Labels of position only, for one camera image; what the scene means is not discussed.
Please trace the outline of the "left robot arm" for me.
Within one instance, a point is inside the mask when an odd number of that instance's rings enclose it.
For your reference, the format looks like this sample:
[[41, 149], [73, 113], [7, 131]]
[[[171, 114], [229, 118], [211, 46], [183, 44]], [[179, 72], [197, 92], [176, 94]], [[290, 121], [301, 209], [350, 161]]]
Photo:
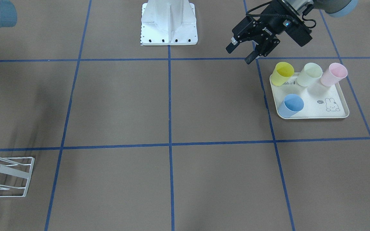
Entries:
[[226, 51], [232, 53], [239, 44], [252, 41], [253, 51], [245, 58], [251, 64], [258, 57], [267, 57], [280, 40], [277, 35], [286, 32], [300, 47], [312, 40], [314, 26], [305, 24], [313, 9], [325, 11], [331, 17], [343, 17], [357, 6], [357, 0], [270, 0], [245, 13], [233, 29]]

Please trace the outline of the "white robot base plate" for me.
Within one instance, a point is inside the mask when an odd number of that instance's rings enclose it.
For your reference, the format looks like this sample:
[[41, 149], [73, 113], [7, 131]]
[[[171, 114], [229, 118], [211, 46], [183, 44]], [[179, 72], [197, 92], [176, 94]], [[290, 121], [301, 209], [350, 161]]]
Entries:
[[195, 5], [188, 0], [149, 0], [141, 10], [142, 46], [198, 43]]

